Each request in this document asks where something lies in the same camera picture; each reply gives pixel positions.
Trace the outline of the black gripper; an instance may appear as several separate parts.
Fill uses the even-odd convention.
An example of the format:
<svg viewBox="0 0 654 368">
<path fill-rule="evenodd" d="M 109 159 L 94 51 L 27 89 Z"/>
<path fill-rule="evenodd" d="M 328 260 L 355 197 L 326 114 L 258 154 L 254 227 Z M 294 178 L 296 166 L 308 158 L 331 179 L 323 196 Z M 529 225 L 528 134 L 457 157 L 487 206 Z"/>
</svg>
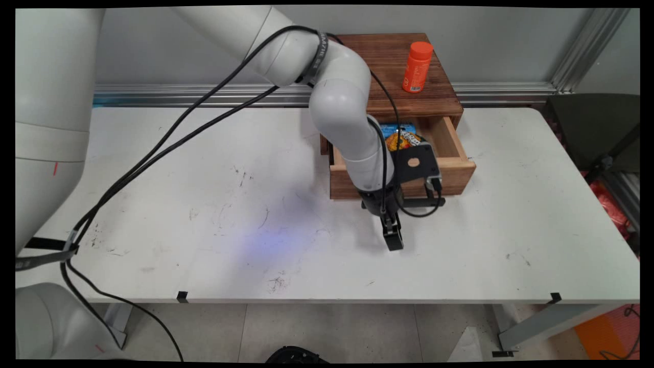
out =
<svg viewBox="0 0 654 368">
<path fill-rule="evenodd" d="M 404 249 L 404 241 L 399 220 L 400 207 L 397 198 L 402 196 L 401 184 L 391 182 L 384 189 L 376 191 L 357 190 L 361 208 L 380 217 L 382 235 L 389 251 Z"/>
</svg>

